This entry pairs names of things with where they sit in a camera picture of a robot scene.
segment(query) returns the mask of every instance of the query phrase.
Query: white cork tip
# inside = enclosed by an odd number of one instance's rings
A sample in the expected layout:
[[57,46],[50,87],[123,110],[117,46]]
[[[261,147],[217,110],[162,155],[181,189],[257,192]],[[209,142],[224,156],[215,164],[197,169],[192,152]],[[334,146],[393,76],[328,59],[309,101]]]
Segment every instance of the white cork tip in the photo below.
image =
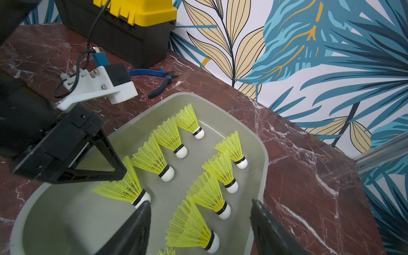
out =
[[[193,132],[193,134],[194,134],[195,132],[197,132],[197,130],[199,130],[200,128],[201,128],[201,127],[199,126],[199,127]],[[200,140],[200,139],[202,139],[202,138],[204,137],[204,134],[205,134],[204,130],[201,129],[201,131],[198,132],[198,134],[196,134],[194,137],[197,138],[198,140]]]
[[144,193],[142,199],[135,205],[135,208],[136,208],[136,209],[139,208],[139,206],[140,206],[141,204],[143,204],[144,201],[149,201],[149,203],[150,203],[150,201],[151,201],[150,194],[147,193],[147,191]]
[[177,158],[185,158],[187,156],[187,148],[183,146],[178,152],[176,152]]
[[165,182],[169,182],[173,179],[173,177],[174,177],[174,169],[173,167],[169,166],[168,170],[160,178]]
[[234,184],[232,184],[231,186],[229,186],[228,188],[225,188],[225,189],[227,189],[227,191],[229,192],[229,193],[235,193],[235,192],[237,192],[238,191],[238,182],[235,182]]
[[245,169],[248,166],[248,160],[244,159],[242,162],[237,164],[239,169]]
[[229,216],[231,215],[231,207],[229,206],[229,204],[227,204],[227,206],[225,207],[225,210],[218,215],[218,217],[220,217],[222,220],[226,220],[229,218]]
[[212,244],[211,247],[209,248],[208,253],[214,253],[214,252],[216,252],[219,247],[220,247],[220,238],[218,237],[217,233],[214,232],[213,244]]

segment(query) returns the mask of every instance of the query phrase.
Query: shuttlecock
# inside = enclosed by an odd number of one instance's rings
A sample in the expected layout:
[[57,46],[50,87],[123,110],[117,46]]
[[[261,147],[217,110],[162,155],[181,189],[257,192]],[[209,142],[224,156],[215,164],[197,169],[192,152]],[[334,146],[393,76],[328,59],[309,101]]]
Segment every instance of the shuttlecock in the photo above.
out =
[[231,207],[222,197],[218,180],[211,170],[200,175],[187,193],[193,202],[214,210],[221,219],[228,219],[231,215]]
[[238,182],[232,173],[232,165],[229,150],[219,152],[210,160],[202,165],[207,171],[213,171],[217,179],[224,184],[229,193],[235,193],[238,190]]
[[158,144],[170,149],[178,158],[185,158],[187,148],[181,143],[175,118],[167,119],[153,131]]
[[173,249],[173,247],[166,248],[164,251],[159,251],[157,255],[176,255],[176,251]]
[[105,181],[96,186],[92,192],[104,197],[123,200],[132,203],[137,209],[144,201],[151,200],[149,193],[140,187],[139,179],[135,173],[129,156],[123,160],[127,172],[120,181]]
[[166,232],[166,245],[171,247],[201,247],[214,253],[220,246],[218,235],[207,227],[197,206],[188,196],[177,207]]
[[242,154],[241,141],[239,140],[238,131],[230,134],[215,146],[219,152],[229,150],[230,158],[234,161],[239,169],[245,169],[248,166],[248,161]]
[[190,132],[197,139],[204,137],[204,130],[198,125],[193,106],[188,104],[176,115],[176,123],[180,128]]
[[162,150],[154,137],[149,137],[149,141],[139,148],[137,153],[130,159],[132,165],[143,170],[155,173],[165,182],[174,177],[174,169],[166,163]]

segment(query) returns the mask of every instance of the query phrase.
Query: marble countertop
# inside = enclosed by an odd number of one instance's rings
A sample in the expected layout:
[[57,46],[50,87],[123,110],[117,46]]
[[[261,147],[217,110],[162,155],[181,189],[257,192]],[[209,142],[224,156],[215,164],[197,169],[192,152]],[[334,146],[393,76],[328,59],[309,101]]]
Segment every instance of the marble countertop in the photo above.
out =
[[[77,53],[85,46],[84,37],[62,24],[21,26],[0,47],[0,68],[56,102],[52,93],[59,74],[72,72]],[[123,62],[110,53],[107,58],[111,64]],[[95,67],[91,61],[88,70]],[[171,51],[151,68],[177,71],[177,82],[150,100],[147,93],[162,78],[132,77],[139,96],[115,105],[107,98],[85,102],[105,118],[107,134],[173,93],[195,93],[226,110],[263,141],[269,155],[263,202],[310,254],[385,254],[350,158]],[[14,221],[41,183],[11,175],[1,157],[0,180],[0,254],[9,254]],[[257,254],[255,247],[252,254]]]

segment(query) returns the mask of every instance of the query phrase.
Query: wire cutters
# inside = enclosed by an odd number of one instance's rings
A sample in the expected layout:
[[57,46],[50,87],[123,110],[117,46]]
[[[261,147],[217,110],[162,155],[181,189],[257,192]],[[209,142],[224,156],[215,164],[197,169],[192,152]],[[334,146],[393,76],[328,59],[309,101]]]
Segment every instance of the wire cutters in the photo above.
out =
[[163,83],[155,90],[150,91],[147,94],[149,99],[153,99],[160,95],[167,87],[167,85],[171,84],[174,78],[177,78],[178,75],[174,75],[175,71],[166,72],[165,70],[153,70],[153,69],[132,69],[129,70],[129,76],[135,75],[151,75],[157,77],[165,77]]

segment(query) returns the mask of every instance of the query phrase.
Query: wire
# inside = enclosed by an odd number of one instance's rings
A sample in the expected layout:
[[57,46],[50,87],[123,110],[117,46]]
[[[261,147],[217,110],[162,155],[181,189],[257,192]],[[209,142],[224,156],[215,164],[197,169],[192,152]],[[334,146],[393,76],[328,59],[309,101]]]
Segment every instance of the wire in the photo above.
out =
[[[90,49],[91,46],[91,36],[93,33],[93,28],[95,27],[96,23],[98,22],[100,16],[102,15],[102,13],[105,12],[106,8],[108,8],[109,3],[111,2],[111,0],[106,0],[105,5],[102,7],[102,10],[99,12],[98,16],[96,16],[96,19],[93,21],[93,24],[91,26],[91,29],[89,30],[89,34],[88,34],[88,42],[86,43],[86,49]],[[86,69],[88,67],[89,64],[89,53],[86,56],[86,61],[85,61],[85,65],[83,69]]]
[[78,81],[79,81],[79,73],[80,73],[80,62],[82,57],[86,54],[86,61],[85,61],[85,65],[82,69],[86,69],[88,67],[89,64],[89,58],[90,58],[90,54],[92,53],[96,53],[96,51],[94,49],[91,49],[91,36],[93,33],[93,29],[95,28],[95,25],[97,24],[100,16],[102,15],[103,12],[105,12],[106,8],[108,8],[109,3],[111,2],[111,0],[106,0],[105,5],[102,7],[102,9],[100,10],[100,12],[98,13],[98,16],[96,16],[96,19],[93,21],[91,29],[89,30],[89,34],[88,34],[88,41],[86,43],[86,49],[84,51],[81,51],[78,54],[77,57],[77,62],[76,62],[76,70],[75,70],[75,81],[72,85],[72,87],[64,94],[62,95],[57,95],[57,92],[59,91],[59,89],[61,88],[61,86],[63,85],[64,81],[66,80],[62,80],[58,85],[57,88],[54,91],[54,97],[57,99],[61,99],[64,98],[66,96],[68,96],[69,94],[71,94],[74,89],[76,88],[76,86],[78,85]]

